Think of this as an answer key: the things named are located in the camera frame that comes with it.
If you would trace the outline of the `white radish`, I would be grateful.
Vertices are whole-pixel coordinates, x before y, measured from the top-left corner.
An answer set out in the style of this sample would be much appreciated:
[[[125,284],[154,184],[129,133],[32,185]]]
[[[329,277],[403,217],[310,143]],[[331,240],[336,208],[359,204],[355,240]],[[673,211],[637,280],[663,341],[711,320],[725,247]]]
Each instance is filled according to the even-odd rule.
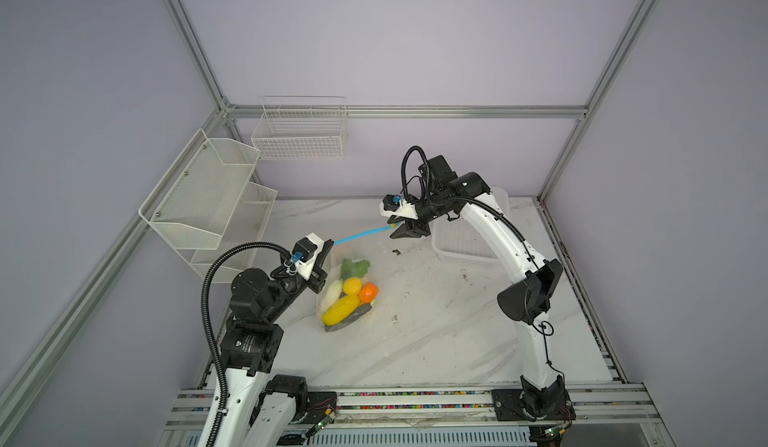
[[[333,261],[328,265],[328,278],[317,300],[317,313],[322,315],[339,298],[346,296],[342,291],[343,282],[351,277],[362,280],[363,286],[368,283],[367,275],[371,264],[365,258],[344,258]]]

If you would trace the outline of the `clear zip top bag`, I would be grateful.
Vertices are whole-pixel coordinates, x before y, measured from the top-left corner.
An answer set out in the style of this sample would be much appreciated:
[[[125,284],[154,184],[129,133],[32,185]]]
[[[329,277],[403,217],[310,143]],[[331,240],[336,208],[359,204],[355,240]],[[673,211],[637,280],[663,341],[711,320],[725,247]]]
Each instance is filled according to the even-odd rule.
[[[316,317],[325,333],[335,333],[368,317],[380,294],[381,262],[386,236],[397,224],[351,235],[334,242],[322,268],[328,274],[316,300]]]

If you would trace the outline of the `yellow corn cob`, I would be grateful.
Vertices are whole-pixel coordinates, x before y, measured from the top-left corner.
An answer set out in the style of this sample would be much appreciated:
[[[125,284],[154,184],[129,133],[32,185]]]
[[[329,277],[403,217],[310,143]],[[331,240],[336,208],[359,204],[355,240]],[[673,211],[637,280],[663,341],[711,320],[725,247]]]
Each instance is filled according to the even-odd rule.
[[[321,321],[331,327],[341,323],[361,305],[357,295],[346,295],[336,300],[322,315]]]

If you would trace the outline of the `yellow lemon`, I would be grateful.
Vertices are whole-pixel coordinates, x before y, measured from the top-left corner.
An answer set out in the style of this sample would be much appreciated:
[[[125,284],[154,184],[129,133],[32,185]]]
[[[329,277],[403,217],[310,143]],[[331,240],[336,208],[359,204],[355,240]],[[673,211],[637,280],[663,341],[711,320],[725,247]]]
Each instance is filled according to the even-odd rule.
[[[360,290],[363,287],[363,282],[358,277],[351,277],[346,279],[342,284],[342,291],[346,296],[358,296]]]

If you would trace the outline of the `orange tangerine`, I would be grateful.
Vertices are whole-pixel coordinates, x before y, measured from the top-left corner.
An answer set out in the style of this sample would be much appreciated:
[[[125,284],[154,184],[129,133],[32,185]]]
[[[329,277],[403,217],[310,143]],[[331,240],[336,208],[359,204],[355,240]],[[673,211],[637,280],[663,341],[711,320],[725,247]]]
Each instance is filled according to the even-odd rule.
[[[360,290],[358,298],[363,304],[370,304],[376,299],[378,294],[379,288],[374,283],[367,283]]]

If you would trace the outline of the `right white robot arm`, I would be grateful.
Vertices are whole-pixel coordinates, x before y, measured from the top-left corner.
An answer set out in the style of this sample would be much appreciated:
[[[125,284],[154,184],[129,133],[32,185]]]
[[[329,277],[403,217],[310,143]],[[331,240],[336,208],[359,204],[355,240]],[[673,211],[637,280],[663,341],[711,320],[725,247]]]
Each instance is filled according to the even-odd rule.
[[[421,147],[412,146],[401,162],[400,180],[401,191],[380,203],[380,214],[394,227],[390,237],[428,237],[430,224],[442,217],[464,220],[475,229],[511,281],[497,294],[497,304],[513,321],[523,354],[517,410],[530,420],[557,412],[566,402],[566,377],[552,365],[547,338],[554,333],[548,312],[562,263],[545,258],[528,242],[477,173],[459,176],[444,157],[429,159]]]

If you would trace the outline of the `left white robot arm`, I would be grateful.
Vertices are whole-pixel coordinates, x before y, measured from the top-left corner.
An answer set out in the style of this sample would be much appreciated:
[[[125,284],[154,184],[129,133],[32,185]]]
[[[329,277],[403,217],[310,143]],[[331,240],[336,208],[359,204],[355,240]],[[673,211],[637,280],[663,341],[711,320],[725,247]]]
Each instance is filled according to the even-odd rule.
[[[247,242],[225,251],[208,269],[200,305],[216,384],[200,445],[276,446],[289,424],[306,417],[306,379],[271,372],[284,335],[277,321],[305,290],[322,290],[327,280],[323,264],[333,247],[333,241],[315,234],[292,249]],[[235,276],[226,332],[217,340],[210,312],[214,277],[231,258],[258,249],[277,253],[280,264],[270,273],[249,268]]]

